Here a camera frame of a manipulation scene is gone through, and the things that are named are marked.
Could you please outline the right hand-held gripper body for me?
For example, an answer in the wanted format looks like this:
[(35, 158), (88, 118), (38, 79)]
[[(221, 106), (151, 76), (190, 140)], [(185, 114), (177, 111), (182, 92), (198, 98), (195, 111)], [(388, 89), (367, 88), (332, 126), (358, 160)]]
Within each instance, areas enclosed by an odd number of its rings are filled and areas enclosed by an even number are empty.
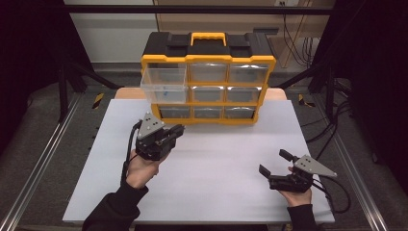
[(336, 177), (337, 173), (312, 157), (304, 155), (293, 163), (291, 174), (271, 175), (268, 179), (269, 188), (277, 191), (305, 193), (313, 185), (314, 175)]

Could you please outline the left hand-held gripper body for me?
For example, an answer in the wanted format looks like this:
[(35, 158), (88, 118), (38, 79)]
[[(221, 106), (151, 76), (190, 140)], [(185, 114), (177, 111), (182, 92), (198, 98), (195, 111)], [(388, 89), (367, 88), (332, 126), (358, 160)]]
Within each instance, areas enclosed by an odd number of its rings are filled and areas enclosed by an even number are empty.
[(163, 140), (170, 134), (169, 129), (166, 129), (166, 125), (161, 120), (146, 113), (137, 133), (137, 154), (144, 160), (160, 161), (175, 147), (176, 140), (163, 144)]

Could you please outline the clear plastic pulled drawer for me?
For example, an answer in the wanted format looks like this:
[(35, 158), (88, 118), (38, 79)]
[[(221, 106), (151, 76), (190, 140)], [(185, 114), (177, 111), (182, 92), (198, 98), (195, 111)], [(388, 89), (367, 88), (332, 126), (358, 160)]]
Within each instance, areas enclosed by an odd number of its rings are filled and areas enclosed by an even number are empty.
[(151, 104), (184, 104), (187, 100), (186, 69), (150, 68), (142, 74), (140, 88)]

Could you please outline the yellow black drawer organizer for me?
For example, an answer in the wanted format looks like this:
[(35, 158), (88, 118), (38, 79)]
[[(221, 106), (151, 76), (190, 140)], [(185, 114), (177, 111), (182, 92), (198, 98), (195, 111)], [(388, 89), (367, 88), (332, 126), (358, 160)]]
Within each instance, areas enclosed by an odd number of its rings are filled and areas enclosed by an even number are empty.
[(141, 74), (148, 68), (182, 68), (187, 71), (188, 65), (195, 63), (221, 64), (269, 64), (269, 74), (263, 86), (260, 102), (257, 105), (253, 119), (183, 119), (162, 118), (158, 105), (151, 104), (152, 113), (160, 120), (168, 123), (219, 123), (219, 124), (253, 124), (258, 120), (259, 111), (263, 105), (268, 78), (273, 71), (276, 59), (268, 45), (268, 40), (262, 34), (246, 33), (229, 35), (226, 33), (189, 33), (175, 35), (172, 33), (155, 32), (151, 34), (140, 58)]

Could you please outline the person's right hand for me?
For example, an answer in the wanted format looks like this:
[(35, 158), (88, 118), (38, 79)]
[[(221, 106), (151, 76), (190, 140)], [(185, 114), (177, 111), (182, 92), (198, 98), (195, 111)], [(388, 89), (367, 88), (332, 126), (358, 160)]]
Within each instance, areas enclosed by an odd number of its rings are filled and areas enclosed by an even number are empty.
[(289, 207), (297, 207), (309, 205), (312, 203), (312, 191), (308, 189), (306, 192), (279, 192), (287, 201)]

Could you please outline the person's left hand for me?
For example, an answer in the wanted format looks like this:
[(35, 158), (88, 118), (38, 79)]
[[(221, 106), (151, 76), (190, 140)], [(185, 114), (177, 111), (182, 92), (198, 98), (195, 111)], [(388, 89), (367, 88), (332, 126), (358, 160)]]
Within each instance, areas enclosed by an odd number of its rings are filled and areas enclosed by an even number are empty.
[(126, 183), (134, 189), (144, 188), (147, 182), (159, 173), (160, 164), (166, 158), (167, 156), (164, 156), (160, 161), (144, 160), (136, 150), (133, 150), (126, 174)]

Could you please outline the yellow black hazard tape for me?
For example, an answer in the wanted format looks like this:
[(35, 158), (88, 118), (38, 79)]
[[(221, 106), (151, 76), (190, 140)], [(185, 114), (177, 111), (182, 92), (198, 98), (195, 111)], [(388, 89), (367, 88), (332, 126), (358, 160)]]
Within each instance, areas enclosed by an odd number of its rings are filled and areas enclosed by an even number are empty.
[(315, 103), (313, 103), (313, 102), (307, 102), (307, 101), (305, 100), (303, 94), (299, 94), (299, 95), (298, 95), (298, 104), (299, 104), (300, 106), (307, 106), (307, 107), (310, 107), (310, 108), (315, 108), (315, 107), (316, 107), (316, 104), (315, 104)]
[(96, 95), (95, 99), (94, 99), (94, 102), (93, 102), (91, 108), (92, 108), (92, 109), (97, 109), (97, 108), (99, 107), (99, 105), (100, 105), (100, 103), (101, 103), (103, 97), (104, 97), (104, 93), (103, 93), (103, 92), (98, 93), (98, 94)]

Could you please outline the set of clear closed drawers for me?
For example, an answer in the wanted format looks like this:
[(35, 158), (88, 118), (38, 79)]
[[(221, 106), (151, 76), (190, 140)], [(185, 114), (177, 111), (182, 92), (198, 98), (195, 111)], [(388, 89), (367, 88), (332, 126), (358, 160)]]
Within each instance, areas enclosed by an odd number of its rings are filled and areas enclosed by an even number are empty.
[(253, 119), (269, 64), (188, 65), (184, 105), (158, 105), (162, 118)]

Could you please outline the black curtain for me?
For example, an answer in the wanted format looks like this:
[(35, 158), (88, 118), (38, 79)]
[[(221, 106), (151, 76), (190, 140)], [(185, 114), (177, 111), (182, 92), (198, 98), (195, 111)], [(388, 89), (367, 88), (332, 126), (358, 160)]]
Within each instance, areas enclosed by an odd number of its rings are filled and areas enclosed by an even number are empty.
[(92, 65), (69, 13), (44, 12), (64, 0), (0, 0), (0, 155), (27, 111), (29, 95), (58, 81), (59, 65), (46, 47), (48, 28), (77, 64)]
[(335, 0), (320, 42), (339, 34), (335, 74), (351, 82), (351, 100), (370, 145), (408, 192), (408, 0)]

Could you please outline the aluminium floor rail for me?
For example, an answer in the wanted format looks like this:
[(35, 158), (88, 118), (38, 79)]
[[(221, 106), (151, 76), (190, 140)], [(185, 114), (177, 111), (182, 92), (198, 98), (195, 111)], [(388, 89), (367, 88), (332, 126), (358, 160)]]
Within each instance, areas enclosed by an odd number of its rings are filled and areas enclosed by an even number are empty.
[(57, 124), (51, 138), (48, 140), (46, 146), (42, 150), (38, 161), (36, 162), (18, 197), (13, 203), (11, 209), (0, 222), (0, 231), (14, 231), (17, 227), (17, 224), (31, 201), (44, 172), (53, 158), (71, 119), (76, 113), (82, 98), (82, 93), (73, 94), (68, 105), (66, 116)]
[(349, 152), (347, 151), (343, 140), (336, 136), (334, 143), (338, 150), (338, 156), (351, 184), (353, 191), (362, 207), (365, 217), (372, 231), (389, 231), (389, 228), (383, 219), (374, 199), (365, 183), (363, 177), (354, 165)]

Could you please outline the black frame strut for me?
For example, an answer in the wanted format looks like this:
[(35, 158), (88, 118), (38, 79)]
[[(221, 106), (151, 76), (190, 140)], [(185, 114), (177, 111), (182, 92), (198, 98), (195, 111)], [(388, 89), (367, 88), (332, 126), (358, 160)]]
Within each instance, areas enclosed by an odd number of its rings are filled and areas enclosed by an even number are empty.
[(59, 82), (60, 96), (60, 117), (59, 122), (62, 122), (68, 115), (68, 97), (67, 83), (70, 83), (75, 92), (84, 92), (87, 89), (87, 84), (82, 79), (83, 76), (88, 76), (92, 80), (111, 89), (118, 90), (120, 85), (117, 85), (102, 76), (96, 74), (93, 70), (83, 67), (77, 63), (62, 64), (57, 72)]
[(311, 77), (312, 80), (308, 86), (310, 93), (320, 93), (322, 88), (325, 88), (325, 115), (330, 121), (334, 120), (334, 83), (335, 75), (334, 71), (329, 64), (315, 64), (306, 70), (295, 75), (293, 78), (277, 85), (277, 88), (285, 90), (293, 84), (303, 80), (307, 77)]

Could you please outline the black horizontal frame bar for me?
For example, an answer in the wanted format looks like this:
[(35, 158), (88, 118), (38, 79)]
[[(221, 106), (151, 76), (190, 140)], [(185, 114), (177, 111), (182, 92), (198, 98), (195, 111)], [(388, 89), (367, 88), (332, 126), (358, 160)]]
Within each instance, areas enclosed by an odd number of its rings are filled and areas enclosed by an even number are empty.
[(305, 14), (330, 15), (331, 8), (246, 7), (246, 6), (148, 6), (148, 5), (64, 5), (69, 13), (207, 13), (207, 14)]

